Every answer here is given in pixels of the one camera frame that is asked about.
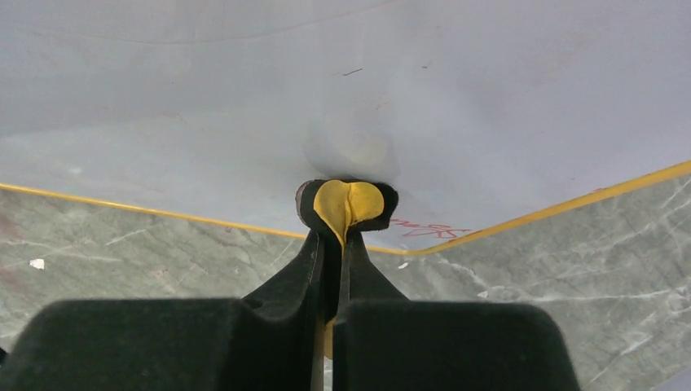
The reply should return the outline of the yellow framed whiteboard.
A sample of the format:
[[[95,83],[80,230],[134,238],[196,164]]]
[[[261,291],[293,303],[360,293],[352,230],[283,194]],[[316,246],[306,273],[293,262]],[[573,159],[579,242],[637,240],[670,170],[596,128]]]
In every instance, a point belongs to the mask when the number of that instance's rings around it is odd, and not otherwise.
[[[300,237],[385,182],[437,252],[690,171],[687,1],[4,1],[1,184]]]

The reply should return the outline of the yellow black whiteboard eraser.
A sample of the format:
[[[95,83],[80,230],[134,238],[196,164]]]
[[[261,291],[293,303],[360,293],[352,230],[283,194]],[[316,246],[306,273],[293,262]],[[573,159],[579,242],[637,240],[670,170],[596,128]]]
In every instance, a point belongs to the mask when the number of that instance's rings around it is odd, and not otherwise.
[[[314,179],[300,185],[295,201],[301,222],[323,245],[323,354],[332,359],[337,311],[350,303],[350,294],[341,292],[344,281],[347,291],[352,283],[355,285],[357,298],[407,299],[369,260],[361,236],[390,226],[398,193],[383,182]]]

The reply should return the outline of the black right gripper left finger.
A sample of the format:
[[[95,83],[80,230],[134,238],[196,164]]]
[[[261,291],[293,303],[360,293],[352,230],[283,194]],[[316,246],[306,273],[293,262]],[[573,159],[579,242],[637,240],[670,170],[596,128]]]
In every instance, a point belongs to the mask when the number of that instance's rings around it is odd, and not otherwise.
[[[4,390],[319,390],[325,243],[242,298],[57,301],[2,360]]]

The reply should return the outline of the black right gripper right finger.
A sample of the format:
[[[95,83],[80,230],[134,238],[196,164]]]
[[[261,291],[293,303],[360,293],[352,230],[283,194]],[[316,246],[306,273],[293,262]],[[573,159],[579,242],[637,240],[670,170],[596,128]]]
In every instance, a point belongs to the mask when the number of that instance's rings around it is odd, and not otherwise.
[[[350,233],[333,327],[336,390],[576,390],[560,328],[523,303],[413,301]]]

